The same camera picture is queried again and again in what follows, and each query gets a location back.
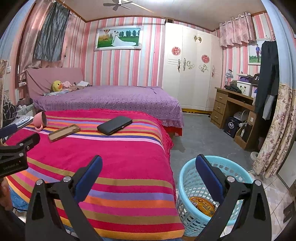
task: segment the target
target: basket rim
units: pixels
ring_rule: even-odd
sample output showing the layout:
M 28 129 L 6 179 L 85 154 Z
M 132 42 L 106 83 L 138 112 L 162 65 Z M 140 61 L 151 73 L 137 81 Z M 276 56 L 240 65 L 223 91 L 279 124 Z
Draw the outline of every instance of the basket rim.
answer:
M 251 178 L 251 176 L 249 175 L 249 173 L 243 168 L 241 167 L 239 164 L 229 160 L 229 159 L 226 159 L 224 157 L 220 157 L 220 156 L 205 156 L 205 158 L 208 158 L 208 157 L 219 157 L 219 159 L 224 159 L 225 162 L 230 162 L 231 165 L 237 167 L 238 169 L 241 170 L 241 172 L 245 172 L 245 174 L 247 174 L 247 176 L 250 178 L 249 181 L 246 180 L 246 183 L 253 183 L 253 180 Z M 198 218 L 205 222 L 205 223 L 208 223 L 210 221 L 210 217 L 205 215 L 204 213 L 202 213 L 201 211 L 199 211 L 191 202 L 190 200 L 188 199 L 186 193 L 185 193 L 185 190 L 184 190 L 184 183 L 183 183 L 183 176 L 184 176 L 184 172 L 185 170 L 192 165 L 192 163 L 194 163 L 194 166 L 195 166 L 195 159 L 196 158 L 193 158 L 191 159 L 190 161 L 186 162 L 185 165 L 182 167 L 181 171 L 180 171 L 180 175 L 179 175 L 179 179 L 178 179 L 178 192 L 179 192 L 179 197 L 181 198 L 181 201 L 183 202 L 183 204 L 186 206 L 186 210 L 188 212 L 190 212 L 191 214 L 193 214 L 194 216 L 196 216 L 195 213 L 198 213 Z M 227 223 L 227 226 L 230 226 L 230 225 L 234 225 L 236 222 L 236 219 L 235 220 L 229 220 L 228 223 Z

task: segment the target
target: mug handle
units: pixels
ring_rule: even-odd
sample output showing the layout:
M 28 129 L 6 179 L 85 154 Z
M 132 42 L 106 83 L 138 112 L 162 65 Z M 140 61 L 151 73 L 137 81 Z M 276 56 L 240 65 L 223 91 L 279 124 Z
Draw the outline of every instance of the mug handle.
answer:
M 43 125 L 41 125 L 40 128 L 35 127 L 35 130 L 36 130 L 36 131 L 41 131 L 42 129 L 43 129 Z

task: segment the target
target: gray floor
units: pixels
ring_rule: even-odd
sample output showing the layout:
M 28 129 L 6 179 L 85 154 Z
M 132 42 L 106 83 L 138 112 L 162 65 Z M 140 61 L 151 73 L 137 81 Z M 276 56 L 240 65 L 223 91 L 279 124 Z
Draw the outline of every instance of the gray floor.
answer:
M 173 137 L 173 142 L 170 165 L 176 184 L 182 166 L 198 154 L 221 156 L 247 171 L 252 169 L 250 152 L 244 151 L 223 130 L 211 123 L 207 115 L 184 113 L 183 136 Z

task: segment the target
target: white picture frame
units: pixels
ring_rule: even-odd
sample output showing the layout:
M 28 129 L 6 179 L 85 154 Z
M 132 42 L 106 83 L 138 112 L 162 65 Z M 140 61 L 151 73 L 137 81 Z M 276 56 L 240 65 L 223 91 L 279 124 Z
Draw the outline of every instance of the white picture frame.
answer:
M 94 51 L 134 49 L 141 50 L 143 26 L 114 26 L 98 28 Z
M 269 41 L 268 38 L 264 39 L 256 39 L 256 41 L 253 41 L 249 43 L 248 45 L 248 65 L 261 65 L 261 48 L 262 44 L 265 41 Z M 256 47 L 260 48 L 259 57 L 257 56 Z

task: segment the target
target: metal screw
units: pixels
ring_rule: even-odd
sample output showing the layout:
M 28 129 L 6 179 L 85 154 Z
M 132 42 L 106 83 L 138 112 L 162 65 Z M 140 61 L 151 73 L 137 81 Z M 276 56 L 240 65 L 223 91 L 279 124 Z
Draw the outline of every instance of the metal screw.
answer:
M 36 184 L 37 185 L 41 185 L 42 183 L 43 183 L 43 181 L 41 179 L 39 179 L 39 180 L 36 181 Z
M 235 181 L 235 178 L 232 176 L 227 177 L 227 181 L 229 181 L 230 183 L 233 183 Z
M 255 184 L 256 184 L 257 186 L 261 186 L 261 185 L 262 185 L 262 182 L 260 182 L 259 180 L 256 180 L 256 181 L 255 181 Z
M 65 176 L 63 178 L 63 181 L 66 182 L 66 183 L 68 183 L 69 181 L 71 181 L 71 177 L 70 176 Z

